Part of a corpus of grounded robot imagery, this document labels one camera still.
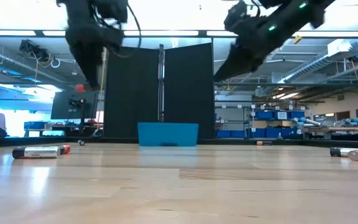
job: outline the wooden table surface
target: wooden table surface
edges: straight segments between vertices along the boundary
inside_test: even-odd
[[[0,223],[358,223],[358,162],[301,146],[0,148]]]

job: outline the black partition panel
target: black partition panel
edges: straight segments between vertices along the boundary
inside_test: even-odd
[[[214,138],[212,44],[165,52],[164,122],[198,123],[198,138]]]
[[[107,74],[104,135],[137,138],[138,122],[158,121],[158,50],[139,49],[129,58],[110,53]]]

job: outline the ceiling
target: ceiling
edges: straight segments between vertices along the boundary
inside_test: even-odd
[[[183,0],[181,4],[172,0],[130,0],[132,8],[141,24],[143,30],[148,29],[216,29],[223,30],[223,20],[227,10],[236,1],[218,0]],[[252,4],[251,0],[246,0],[247,4]],[[326,23],[319,30],[358,30],[358,6],[347,6],[358,4],[358,0],[337,0],[326,12]],[[263,10],[263,14],[270,14],[274,8]],[[43,30],[62,30],[66,24],[66,13],[64,7],[57,7],[55,0],[0,0],[0,29],[43,29]],[[126,29],[135,29],[133,18],[129,19]],[[310,30],[309,25],[304,26],[303,30]],[[18,50],[22,37],[0,37],[0,46],[9,49],[18,57],[22,53]],[[54,57],[73,60],[67,43],[64,38],[35,37],[26,38],[33,43],[47,49]],[[229,83],[269,83],[271,75],[275,73],[286,73],[313,59],[321,52],[327,50],[327,45],[334,39],[304,39],[298,44],[293,39],[288,40],[281,48],[272,52],[266,62],[255,72],[244,74],[230,79]],[[124,46],[136,47],[138,38],[126,38]],[[159,37],[142,39],[142,48],[158,49],[160,44],[165,49],[174,47],[184,47],[189,45],[213,42],[214,52],[214,71],[216,72],[226,59],[231,38],[190,38],[190,37]],[[34,64],[35,60],[31,55],[23,56],[28,58],[29,64]],[[47,71],[58,75],[67,83],[84,83],[85,78],[75,63],[62,62],[58,68],[48,67]],[[331,64],[319,71],[334,75],[343,70],[343,63]],[[15,77],[0,74],[0,82],[16,82]],[[48,81],[62,88],[72,88],[72,85],[64,85],[61,82]],[[254,91],[256,86],[237,86],[231,88],[230,95],[234,91]]]

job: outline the white label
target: white label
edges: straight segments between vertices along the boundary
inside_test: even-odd
[[[287,119],[287,112],[277,112],[277,119]]]

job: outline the ceiling duct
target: ceiling duct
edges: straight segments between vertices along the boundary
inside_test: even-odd
[[[24,57],[19,57],[7,48],[0,46],[0,66],[7,70],[12,70],[20,73],[24,77],[34,77],[35,74],[35,63],[27,60]],[[66,81],[58,78],[58,74],[51,72],[43,67],[38,67],[38,75],[40,77],[55,80],[59,83],[65,83]]]
[[[304,64],[284,74],[283,78],[279,81],[279,83],[292,83],[295,80],[309,75],[313,72],[316,72],[324,68],[325,66],[334,63],[337,60],[353,57],[357,53],[358,39],[335,40],[328,45],[327,51],[322,54],[319,54],[317,57],[310,60],[309,62],[305,62]],[[265,96],[268,95],[272,90],[274,90],[273,87],[263,88],[257,92],[257,95]]]

